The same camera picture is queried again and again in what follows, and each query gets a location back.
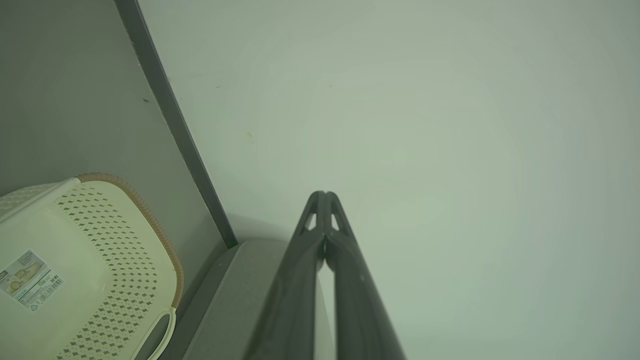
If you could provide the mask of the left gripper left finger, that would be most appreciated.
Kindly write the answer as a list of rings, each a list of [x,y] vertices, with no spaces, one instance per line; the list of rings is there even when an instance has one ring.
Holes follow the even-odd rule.
[[[307,200],[272,281],[245,360],[313,360],[316,281],[325,259],[326,192]]]

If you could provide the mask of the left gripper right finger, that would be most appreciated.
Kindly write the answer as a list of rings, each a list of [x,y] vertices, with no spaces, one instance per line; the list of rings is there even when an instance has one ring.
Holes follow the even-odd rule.
[[[405,354],[338,196],[326,192],[325,260],[334,274],[339,360],[404,360]]]

